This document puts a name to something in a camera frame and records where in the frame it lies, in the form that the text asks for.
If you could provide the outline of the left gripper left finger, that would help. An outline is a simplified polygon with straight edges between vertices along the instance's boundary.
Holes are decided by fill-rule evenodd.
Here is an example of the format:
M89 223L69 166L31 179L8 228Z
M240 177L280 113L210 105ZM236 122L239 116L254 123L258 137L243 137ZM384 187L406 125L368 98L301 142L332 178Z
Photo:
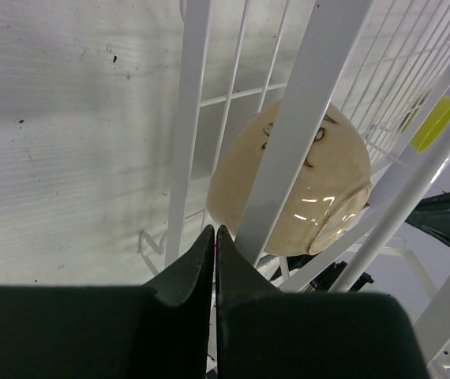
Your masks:
M140 286L0 286L0 378L202 378L215 231Z

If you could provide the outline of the white wire dish rack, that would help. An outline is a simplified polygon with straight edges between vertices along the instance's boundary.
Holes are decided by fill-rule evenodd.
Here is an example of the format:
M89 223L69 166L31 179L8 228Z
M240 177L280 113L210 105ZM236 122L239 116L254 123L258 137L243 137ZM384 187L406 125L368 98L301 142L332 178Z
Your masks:
M159 240L140 233L141 258L153 275L173 264L183 255L189 221L199 221L203 229L213 227L216 257L216 233L224 225L208 214L212 176L235 138L264 109L280 102L279 125L272 131L238 234L230 236L240 254L287 293L309 293L310 284L351 250L353 259L331 285L333 290L351 289L448 166L450 123L399 194L374 210L364 207L344 234L314 257L264 251L289 192L269 173L287 178L298 173L333 103L365 142L373 189L450 87L450 1L316 1L287 81L265 81L258 88L237 91L246 29L253 19L253 3L245 2L233 37L227 93L203 99L212 6L210 1L179 4L182 68L168 225Z

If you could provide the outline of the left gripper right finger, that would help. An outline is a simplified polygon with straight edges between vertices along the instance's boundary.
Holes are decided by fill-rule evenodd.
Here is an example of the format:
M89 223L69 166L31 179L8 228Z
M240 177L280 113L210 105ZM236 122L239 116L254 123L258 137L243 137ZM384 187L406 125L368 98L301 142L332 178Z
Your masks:
M285 293L216 233L220 378L427 378L410 320L391 296Z

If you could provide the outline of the yellow-green bowl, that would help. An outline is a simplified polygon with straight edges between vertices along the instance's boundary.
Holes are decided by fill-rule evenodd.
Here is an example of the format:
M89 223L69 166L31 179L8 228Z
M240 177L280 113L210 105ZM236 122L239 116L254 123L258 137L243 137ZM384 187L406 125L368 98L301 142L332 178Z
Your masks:
M424 152L450 123L450 96L442 96L410 141L417 153Z

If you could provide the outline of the beige bowl with drawing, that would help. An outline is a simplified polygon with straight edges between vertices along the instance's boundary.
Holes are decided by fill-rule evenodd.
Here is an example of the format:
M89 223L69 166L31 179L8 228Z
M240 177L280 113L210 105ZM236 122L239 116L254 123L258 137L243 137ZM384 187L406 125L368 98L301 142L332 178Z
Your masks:
M238 234L253 184L281 107L264 109L232 142L210 181L209 217ZM330 103L300 163L287 178L270 178L289 192L264 251L281 257L314 257L339 239L364 209L372 190L364 140L347 116Z

